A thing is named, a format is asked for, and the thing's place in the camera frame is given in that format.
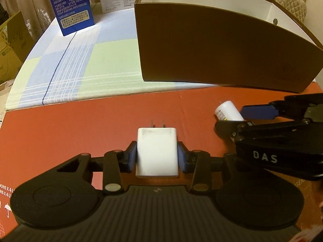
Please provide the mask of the white pill bottle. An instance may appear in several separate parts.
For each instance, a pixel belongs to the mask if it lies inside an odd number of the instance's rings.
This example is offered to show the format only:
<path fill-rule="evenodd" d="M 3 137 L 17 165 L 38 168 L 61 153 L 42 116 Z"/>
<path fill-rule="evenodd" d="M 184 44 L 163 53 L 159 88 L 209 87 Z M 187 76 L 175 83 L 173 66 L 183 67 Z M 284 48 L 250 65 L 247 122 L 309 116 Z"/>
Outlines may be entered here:
<path fill-rule="evenodd" d="M 219 121 L 244 121 L 232 101 L 225 101 L 215 109 L 215 116 Z"/>

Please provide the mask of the white USB wall charger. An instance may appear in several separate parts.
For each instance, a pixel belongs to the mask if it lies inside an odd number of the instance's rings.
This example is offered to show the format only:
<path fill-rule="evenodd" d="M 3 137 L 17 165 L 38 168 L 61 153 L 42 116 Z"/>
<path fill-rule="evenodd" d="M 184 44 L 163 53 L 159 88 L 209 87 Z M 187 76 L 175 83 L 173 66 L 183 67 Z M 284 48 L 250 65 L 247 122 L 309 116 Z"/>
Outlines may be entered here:
<path fill-rule="evenodd" d="M 137 178 L 178 177 L 177 132 L 174 127 L 141 127 L 137 131 Z"/>

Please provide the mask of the red cardboard sheet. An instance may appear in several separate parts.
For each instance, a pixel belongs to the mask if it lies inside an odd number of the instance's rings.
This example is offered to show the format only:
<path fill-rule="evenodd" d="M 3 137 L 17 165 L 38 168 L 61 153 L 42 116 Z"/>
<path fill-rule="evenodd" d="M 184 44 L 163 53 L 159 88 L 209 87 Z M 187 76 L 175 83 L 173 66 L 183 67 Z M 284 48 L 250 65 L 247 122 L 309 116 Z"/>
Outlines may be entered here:
<path fill-rule="evenodd" d="M 9 111 L 1 127 L 4 241 L 290 241 L 304 198 L 292 183 L 237 155 L 215 133 L 215 109 L 283 100 L 286 93 L 206 88 Z M 121 173 L 104 193 L 103 159 L 141 127 L 174 127 L 177 142 L 211 156 L 211 191 L 190 193 L 193 173 L 172 179 Z"/>

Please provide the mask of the brown cardboard storage box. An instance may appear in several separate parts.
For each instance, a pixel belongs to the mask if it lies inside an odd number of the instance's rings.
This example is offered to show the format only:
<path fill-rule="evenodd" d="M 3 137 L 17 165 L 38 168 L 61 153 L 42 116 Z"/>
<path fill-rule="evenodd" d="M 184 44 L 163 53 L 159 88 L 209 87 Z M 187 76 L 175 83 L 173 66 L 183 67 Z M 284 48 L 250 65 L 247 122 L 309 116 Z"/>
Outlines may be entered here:
<path fill-rule="evenodd" d="M 322 44 L 273 0 L 136 0 L 145 81 L 303 92 Z"/>

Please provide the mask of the pastel checkered tablecloth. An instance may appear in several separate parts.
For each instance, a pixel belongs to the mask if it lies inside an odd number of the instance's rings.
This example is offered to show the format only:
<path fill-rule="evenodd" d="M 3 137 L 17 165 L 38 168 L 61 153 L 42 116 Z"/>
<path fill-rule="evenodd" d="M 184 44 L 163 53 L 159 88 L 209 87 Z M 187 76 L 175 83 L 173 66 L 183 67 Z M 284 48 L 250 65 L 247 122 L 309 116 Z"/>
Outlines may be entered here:
<path fill-rule="evenodd" d="M 92 13 L 93 26 L 69 35 L 52 21 L 15 78 L 6 110 L 198 87 L 143 80 L 133 9 L 103 14 L 96 4 Z"/>

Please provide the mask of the yellow cardboard box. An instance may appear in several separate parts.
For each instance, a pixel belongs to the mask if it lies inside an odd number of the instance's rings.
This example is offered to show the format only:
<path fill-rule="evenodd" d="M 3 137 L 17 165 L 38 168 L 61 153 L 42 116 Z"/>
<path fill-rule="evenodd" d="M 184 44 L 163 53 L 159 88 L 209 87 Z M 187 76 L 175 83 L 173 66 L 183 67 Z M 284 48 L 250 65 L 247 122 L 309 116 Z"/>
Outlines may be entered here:
<path fill-rule="evenodd" d="M 1 84 L 15 79 L 34 46 L 21 11 L 1 24 Z"/>

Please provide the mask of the tall blue milk carton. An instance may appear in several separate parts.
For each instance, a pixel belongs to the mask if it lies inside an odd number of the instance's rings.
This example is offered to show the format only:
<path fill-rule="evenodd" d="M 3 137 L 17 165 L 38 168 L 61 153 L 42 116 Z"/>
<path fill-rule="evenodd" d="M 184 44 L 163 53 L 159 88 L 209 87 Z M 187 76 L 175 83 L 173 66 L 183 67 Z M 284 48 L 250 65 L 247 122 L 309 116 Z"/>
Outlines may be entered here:
<path fill-rule="evenodd" d="M 50 0 L 61 29 L 66 36 L 94 25 L 89 0 Z"/>

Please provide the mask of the beige patterned curtain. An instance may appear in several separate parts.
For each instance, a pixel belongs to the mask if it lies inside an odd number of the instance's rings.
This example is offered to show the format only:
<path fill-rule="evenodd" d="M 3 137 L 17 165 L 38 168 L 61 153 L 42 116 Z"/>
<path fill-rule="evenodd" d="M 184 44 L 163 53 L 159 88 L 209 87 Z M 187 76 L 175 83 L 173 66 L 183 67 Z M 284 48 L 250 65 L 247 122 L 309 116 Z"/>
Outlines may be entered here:
<path fill-rule="evenodd" d="M 95 24 L 93 8 L 99 0 L 89 1 Z M 50 0 L 1 0 L 1 5 L 10 16 L 13 16 L 18 11 L 22 12 L 25 25 L 32 38 L 36 41 L 39 40 L 49 26 L 53 24 L 59 26 Z"/>

